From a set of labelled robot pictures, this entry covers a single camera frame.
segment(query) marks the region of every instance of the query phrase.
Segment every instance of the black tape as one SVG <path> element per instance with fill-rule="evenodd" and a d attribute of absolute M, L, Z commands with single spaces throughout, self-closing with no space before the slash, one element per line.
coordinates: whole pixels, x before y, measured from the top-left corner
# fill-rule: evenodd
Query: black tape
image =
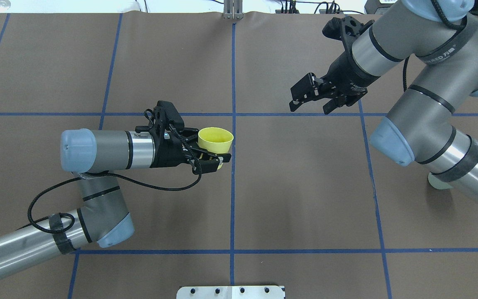
<path fill-rule="evenodd" d="M 127 163 L 127 168 L 130 169 L 132 167 L 132 160 L 134 159 L 134 144 L 132 143 L 132 135 L 129 131 L 125 131 L 127 133 L 127 138 L 129 140 L 129 162 Z"/>
<path fill-rule="evenodd" d="M 60 214 L 53 214 L 49 216 L 49 227 L 53 230 L 64 228 Z M 55 240 L 56 246 L 59 248 L 62 254 L 68 254 L 76 250 L 73 247 L 73 244 L 71 244 L 71 240 L 69 240 L 66 236 L 66 233 L 53 233 L 53 240 Z"/>
<path fill-rule="evenodd" d="M 381 45 L 379 45 L 379 42 L 377 42 L 376 37 L 373 35 L 372 28 L 373 26 L 370 26 L 370 30 L 368 30 L 368 34 L 370 35 L 370 40 L 372 41 L 373 46 L 376 47 L 377 51 L 390 61 L 402 62 L 403 59 L 397 59 L 396 57 L 390 55 L 381 47 Z"/>
<path fill-rule="evenodd" d="M 86 197 L 82 197 L 82 200 L 83 200 L 83 201 L 88 201 L 88 200 L 90 200 L 90 199 L 94 199 L 95 197 L 99 197 L 99 196 L 102 196 L 102 195 L 106 195 L 106 194 L 108 194 L 108 193 L 112 193 L 112 192 L 117 191 L 117 190 L 119 190 L 119 189 L 120 189 L 119 186 L 115 186 L 115 187 L 112 187 L 112 188 L 110 188 L 110 189 L 106 189 L 106 190 L 103 190 L 103 191 L 101 191 L 101 192 L 97 192 L 97 193 L 95 193 L 95 194 L 92 194 L 92 195 L 89 195 L 89 196 L 86 196 Z"/>
<path fill-rule="evenodd" d="M 470 148 L 466 152 L 466 155 L 453 167 L 446 170 L 445 172 L 441 172 L 439 174 L 433 174 L 436 176 L 437 179 L 443 182 L 452 182 L 462 178 L 477 165 L 478 163 L 478 141 L 470 138 Z"/>
<path fill-rule="evenodd" d="M 91 243 L 90 233 L 88 232 L 88 228 L 86 227 L 86 223 L 84 222 L 84 217 L 82 216 L 82 212 L 80 208 L 76 209 L 76 214 L 78 215 L 78 221 L 80 221 L 80 225 L 82 226 L 82 231 L 84 231 L 84 235 L 88 243 Z"/>
<path fill-rule="evenodd" d="M 419 93 L 423 93 L 424 95 L 432 98 L 433 100 L 437 101 L 438 104 L 444 106 L 451 114 L 455 113 L 455 107 L 453 107 L 452 104 L 449 104 L 448 101 L 444 100 L 441 96 L 437 95 L 436 93 L 433 93 L 432 91 L 429 91 L 426 88 L 423 88 L 418 85 L 410 85 L 409 89 L 412 89 L 414 91 L 418 91 Z"/>
<path fill-rule="evenodd" d="M 424 164 L 429 164 L 432 161 L 438 159 L 438 157 L 443 155 L 447 151 L 447 149 L 451 146 L 451 144 L 453 144 L 453 140 L 455 140 L 455 136 L 457 136 L 457 129 L 455 127 L 453 127 L 453 132 L 451 132 L 451 136 L 449 137 L 449 140 L 447 140 L 444 147 L 438 153 L 436 153 L 436 155 L 430 157 L 429 159 L 427 159 L 423 162 L 418 162 L 418 163 L 421 164 L 421 165 L 424 165 Z"/>
<path fill-rule="evenodd" d="M 457 31 L 447 42 L 444 42 L 440 47 L 434 49 L 425 56 L 417 56 L 425 64 L 432 66 L 453 57 L 462 49 L 472 38 L 473 34 L 478 30 L 478 19 L 474 15 L 468 14 L 464 17 L 463 22 L 465 27 Z"/>

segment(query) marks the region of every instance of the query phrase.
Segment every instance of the plastic cup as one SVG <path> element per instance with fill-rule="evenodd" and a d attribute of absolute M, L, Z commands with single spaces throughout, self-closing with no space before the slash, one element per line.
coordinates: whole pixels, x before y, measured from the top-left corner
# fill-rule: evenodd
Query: plastic cup
<path fill-rule="evenodd" d="M 230 150 L 234 135 L 220 127 L 205 127 L 199 131 L 199 147 L 215 154 L 226 154 Z"/>

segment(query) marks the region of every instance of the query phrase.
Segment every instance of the blue line grid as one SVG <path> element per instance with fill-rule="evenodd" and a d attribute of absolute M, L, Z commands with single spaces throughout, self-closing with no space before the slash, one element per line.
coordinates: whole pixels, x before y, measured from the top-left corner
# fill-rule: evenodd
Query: blue line grid
<path fill-rule="evenodd" d="M 2 26 L 2 30 L 0 32 L 0 44 L 4 42 L 4 32 L 5 28 L 8 24 L 10 19 L 10 15 L 7 15 L 5 19 L 5 23 Z M 104 125 L 105 117 L 141 117 L 141 112 L 106 112 L 108 101 L 109 101 L 109 94 L 110 94 L 110 86 L 112 84 L 112 76 L 116 70 L 116 55 L 117 53 L 117 46 L 120 39 L 121 28 L 123 25 L 123 14 L 119 14 L 118 17 L 118 25 L 115 33 L 113 48 L 112 48 L 112 58 L 110 61 L 110 68 L 108 70 L 108 74 L 105 74 L 106 78 L 106 86 L 104 92 L 104 102 L 101 107 L 101 111 L 75 111 L 75 112 L 0 112 L 0 117 L 100 117 L 98 129 L 101 130 Z M 76 292 L 78 288 L 76 288 L 76 284 L 78 280 L 81 279 L 79 276 L 79 261 L 82 261 L 86 258 L 86 256 L 90 255 L 108 255 L 108 256 L 115 256 L 115 255 L 148 255 L 148 256 L 175 256 L 175 255 L 220 255 L 229 257 L 229 283 L 231 285 L 235 285 L 236 282 L 243 278 L 240 277 L 241 271 L 240 265 L 236 264 L 237 255 L 285 255 L 285 254 L 297 254 L 297 255 L 353 255 L 353 254 L 375 254 L 377 257 L 381 256 L 381 262 L 383 267 L 383 276 L 385 279 L 385 293 L 389 299 L 398 298 L 395 296 L 396 292 L 396 285 L 393 284 L 395 281 L 393 279 L 393 271 L 389 271 L 389 264 L 388 257 L 389 255 L 395 254 L 411 254 L 411 253 L 419 253 L 419 254 L 444 254 L 444 253 L 473 253 L 478 254 L 478 247 L 436 247 L 436 248 L 389 248 L 386 244 L 389 244 L 388 235 L 385 233 L 387 224 L 385 222 L 385 207 L 381 206 L 381 193 L 378 193 L 378 189 L 380 189 L 379 179 L 378 179 L 378 164 L 377 161 L 374 161 L 372 158 L 370 146 L 368 144 L 368 133 L 370 130 L 367 127 L 366 120 L 367 118 L 377 118 L 377 117 L 384 117 L 386 113 L 370 113 L 365 112 L 361 102 L 358 103 L 358 110 L 359 112 L 352 112 L 347 113 L 341 109 L 341 111 L 336 111 L 331 113 L 330 115 L 324 115 L 323 113 L 269 113 L 269 112 L 238 112 L 237 110 L 237 79 L 238 74 L 237 72 L 237 30 L 239 28 L 238 23 L 228 23 L 231 30 L 231 65 L 229 71 L 231 72 L 231 93 L 227 96 L 227 99 L 232 103 L 232 112 L 211 112 L 211 113 L 200 113 L 200 112 L 182 112 L 180 115 L 184 117 L 226 117 L 231 118 L 232 120 L 232 133 L 235 136 L 232 147 L 232 160 L 230 163 L 231 167 L 231 185 L 229 186 L 230 189 L 230 211 L 229 211 L 229 223 L 230 223 L 230 230 L 229 230 L 229 248 L 215 248 L 215 249 L 156 249 L 156 250 L 133 250 L 133 249 L 106 249 L 106 250 L 99 250 L 99 249 L 78 249 L 72 254 L 74 255 L 73 265 L 71 268 L 71 277 L 68 281 L 68 299 L 78 297 Z M 455 117 L 462 118 L 462 117 L 477 117 L 478 113 L 457 113 L 454 115 Z M 295 248 L 295 249 L 239 249 L 240 247 L 236 244 L 236 165 L 237 163 L 241 163 L 241 161 L 237 161 L 236 153 L 236 142 L 237 142 L 237 118 L 248 119 L 248 118 L 271 118 L 271 117 L 285 117 L 285 118 L 340 118 L 340 117 L 353 117 L 355 119 L 359 119 L 361 129 L 362 129 L 362 142 L 364 144 L 364 153 L 363 155 L 366 156 L 366 166 L 368 168 L 368 176 L 371 181 L 372 186 L 372 195 L 370 198 L 365 200 L 373 200 L 374 204 L 374 214 L 376 219 L 376 226 L 377 226 L 377 239 L 379 241 L 379 248 Z"/>

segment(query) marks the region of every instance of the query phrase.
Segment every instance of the white surface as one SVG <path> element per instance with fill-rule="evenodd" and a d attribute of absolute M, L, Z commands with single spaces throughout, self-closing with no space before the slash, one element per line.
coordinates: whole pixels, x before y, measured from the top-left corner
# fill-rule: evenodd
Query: white surface
<path fill-rule="evenodd" d="M 10 0 L 5 13 L 119 13 L 145 11 L 144 0 Z M 343 10 L 364 12 L 366 0 L 339 0 Z M 153 13 L 222 12 L 224 6 L 211 0 L 146 0 Z M 300 13 L 313 13 L 317 4 L 297 3 Z M 281 9 L 279 0 L 243 0 L 243 12 L 275 13 Z"/>
<path fill-rule="evenodd" d="M 243 0 L 243 12 L 258 11 L 264 13 L 275 13 L 281 9 L 281 3 L 285 6 L 285 1 L 279 0 Z M 337 2 L 343 10 L 355 10 L 364 13 L 364 4 L 366 0 L 339 0 Z M 147 0 L 150 12 L 222 12 L 224 6 L 210 0 Z M 300 13 L 313 13 L 318 4 L 296 3 L 296 8 Z"/>
<path fill-rule="evenodd" d="M 121 13 L 140 10 L 135 0 L 10 0 L 10 2 L 10 8 L 4 13 Z"/>
<path fill-rule="evenodd" d="M 176 299 L 285 299 L 283 286 L 214 286 L 214 287 L 182 287 L 176 293 Z"/>

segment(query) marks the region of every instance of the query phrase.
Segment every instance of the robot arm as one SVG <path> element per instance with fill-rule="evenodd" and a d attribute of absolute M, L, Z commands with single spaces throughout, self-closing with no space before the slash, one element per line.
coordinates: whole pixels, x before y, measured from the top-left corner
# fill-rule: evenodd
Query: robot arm
<path fill-rule="evenodd" d="M 432 178 L 478 203 L 478 141 L 448 122 L 467 96 L 478 97 L 478 19 L 468 14 L 473 1 L 439 0 L 447 21 L 433 2 L 400 0 L 373 24 L 352 17 L 331 20 L 322 32 L 339 37 L 345 52 L 325 76 L 309 73 L 291 88 L 290 108 L 325 97 L 332 99 L 324 106 L 326 114 L 351 106 L 366 94 L 368 85 L 415 54 L 427 66 L 370 143 L 400 165 L 417 161 Z"/>
<path fill-rule="evenodd" d="M 68 213 L 53 214 L 34 225 L 31 222 L 0 237 L 0 279 L 71 253 L 88 243 L 97 242 L 107 248 L 129 238 L 134 233 L 132 219 L 117 182 L 119 175 L 108 174 L 109 170 L 175 167 L 188 163 L 193 173 L 200 176 L 216 172 L 220 164 L 230 161 L 230 154 L 215 154 L 200 148 L 198 129 L 184 127 L 172 103 L 159 101 L 154 110 L 148 111 L 151 112 L 150 116 L 146 113 L 149 124 L 138 126 L 134 131 L 63 132 L 61 164 L 64 170 L 76 176 L 66 182 L 78 181 L 83 206 Z"/>

